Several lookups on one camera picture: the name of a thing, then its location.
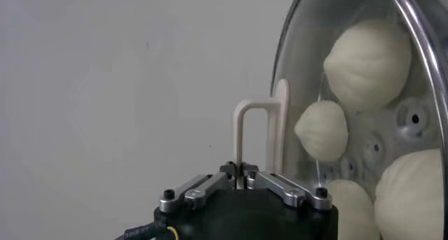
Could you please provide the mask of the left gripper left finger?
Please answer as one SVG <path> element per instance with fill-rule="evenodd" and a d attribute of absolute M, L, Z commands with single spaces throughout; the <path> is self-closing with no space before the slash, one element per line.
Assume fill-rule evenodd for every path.
<path fill-rule="evenodd" d="M 214 175 L 201 174 L 177 188 L 166 189 L 160 197 L 159 209 L 163 213 L 176 213 L 184 204 L 193 210 L 200 209 L 216 191 L 235 189 L 236 175 L 236 164 L 226 162 Z"/>

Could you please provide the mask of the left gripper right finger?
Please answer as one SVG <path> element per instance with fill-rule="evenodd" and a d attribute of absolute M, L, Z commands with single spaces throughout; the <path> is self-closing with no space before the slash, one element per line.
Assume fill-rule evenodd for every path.
<path fill-rule="evenodd" d="M 293 208 L 308 204 L 317 211 L 329 211 L 333 207 L 332 197 L 326 188 L 309 189 L 280 174 L 260 171 L 254 164 L 242 162 L 241 177 L 245 188 L 267 189 Z"/>

